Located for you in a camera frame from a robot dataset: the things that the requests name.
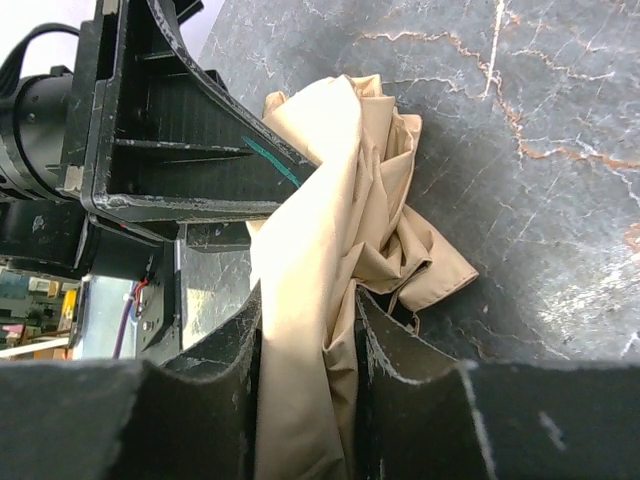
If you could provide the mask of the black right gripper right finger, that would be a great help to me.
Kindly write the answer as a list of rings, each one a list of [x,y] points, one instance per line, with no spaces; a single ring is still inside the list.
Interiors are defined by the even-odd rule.
[[[455,360],[356,294],[361,479],[635,479],[639,367]]]

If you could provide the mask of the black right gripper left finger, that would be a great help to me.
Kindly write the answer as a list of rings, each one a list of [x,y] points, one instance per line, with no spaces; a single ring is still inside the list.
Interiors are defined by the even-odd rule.
[[[261,296],[162,365],[147,360],[1,366],[5,479],[249,479]]]

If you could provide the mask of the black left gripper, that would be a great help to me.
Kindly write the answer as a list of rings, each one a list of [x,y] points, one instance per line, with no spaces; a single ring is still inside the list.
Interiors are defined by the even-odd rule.
[[[98,226],[201,253],[244,251],[313,164],[190,55],[198,1],[100,1],[80,30],[62,160]]]

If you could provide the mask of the beige folding umbrella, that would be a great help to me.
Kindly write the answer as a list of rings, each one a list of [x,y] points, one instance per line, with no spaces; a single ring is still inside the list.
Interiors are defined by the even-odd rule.
[[[398,111],[379,76],[272,93],[264,121],[315,169],[267,220],[248,225],[262,297],[254,475],[351,479],[357,287],[415,312],[478,273],[407,205],[422,120]]]

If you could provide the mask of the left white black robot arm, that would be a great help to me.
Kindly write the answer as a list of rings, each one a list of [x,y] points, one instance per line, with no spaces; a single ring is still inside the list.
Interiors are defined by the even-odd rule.
[[[199,1],[100,1],[73,69],[1,68],[1,260],[63,279],[142,280],[182,237],[248,246],[313,164],[191,57]]]

